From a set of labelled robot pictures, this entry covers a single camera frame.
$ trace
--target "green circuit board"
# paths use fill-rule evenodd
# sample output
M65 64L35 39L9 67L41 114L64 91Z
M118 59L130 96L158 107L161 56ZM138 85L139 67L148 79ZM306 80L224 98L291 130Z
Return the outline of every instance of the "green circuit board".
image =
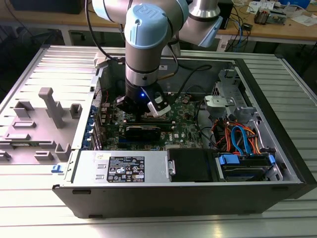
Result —
M188 96L180 96L171 111L159 119L145 114L142 119L146 124L135 122L135 116L118 109L110 103L103 110L103 127L105 128L104 150L153 150L162 151L168 148L201 148L202 140L194 122L196 102ZM127 141L125 129L128 126L155 126L161 128L157 141Z

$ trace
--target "metal slotted table surface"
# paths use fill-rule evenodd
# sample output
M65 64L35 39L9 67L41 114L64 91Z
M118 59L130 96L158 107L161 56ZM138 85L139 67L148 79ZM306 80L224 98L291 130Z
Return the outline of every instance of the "metal slotted table surface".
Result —
M124 49L108 48L110 53ZM15 115L18 99L44 107L42 86L52 87L63 107L85 101L95 74L97 48L41 49L0 105L0 136ZM244 59L309 169L317 178L317 98L283 59L274 55L188 52L188 56ZM317 189L282 201L259 215L133 219L79 219L51 191L59 179L50 165L0 166L1 237L304 237L317 236Z

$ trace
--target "warning label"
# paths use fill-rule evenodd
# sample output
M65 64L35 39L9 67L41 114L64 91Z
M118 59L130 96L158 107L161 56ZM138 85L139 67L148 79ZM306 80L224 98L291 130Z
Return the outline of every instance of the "warning label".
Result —
M110 157L108 182L144 182L144 157Z

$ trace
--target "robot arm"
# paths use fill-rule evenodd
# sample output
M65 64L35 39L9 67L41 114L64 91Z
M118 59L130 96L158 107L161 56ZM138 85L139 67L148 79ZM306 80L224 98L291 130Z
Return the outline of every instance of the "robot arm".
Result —
M208 47L222 18L217 0L93 0L96 14L125 24L126 95L117 107L127 113L151 111L160 117L170 105L157 83L163 48L179 33L179 39Z

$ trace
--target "wooden desk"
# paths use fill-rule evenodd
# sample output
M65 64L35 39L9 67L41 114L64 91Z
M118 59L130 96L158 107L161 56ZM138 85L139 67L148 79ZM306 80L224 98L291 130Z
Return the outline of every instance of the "wooden desk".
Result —
M284 26L267 24L258 25L254 23L254 14L246 13L247 7L237 7L239 15L244 19L245 23L253 25L250 41L278 42L290 44L314 44L317 41L317 24L314 26L304 26L291 19L287 19ZM71 30L88 30L85 12L79 15L71 15L65 13L49 13L49 12L29 12L15 11L12 6L10 9L14 15L28 27L52 28L59 29L66 45L72 45L70 36ZM309 5L308 11L317 11L317 6ZM118 25L105 21L98 17L95 13L90 12L91 23L95 31L101 32L119 32ZM0 0L0 21L3 25L20 26L20 24L11 16L5 7L4 1ZM218 51L223 51L228 40L235 37L238 33L233 21L230 21L226 30L219 30L217 38L220 38Z
M71 30L88 31L84 10L78 15L53 12L16 11L10 3L8 4L13 14L27 27L60 30L65 45L73 45L70 35ZM118 24L106 21L93 12L90 12L90 20L94 31L119 32ZM0 24L12 27L21 26L7 10L4 0L0 0Z

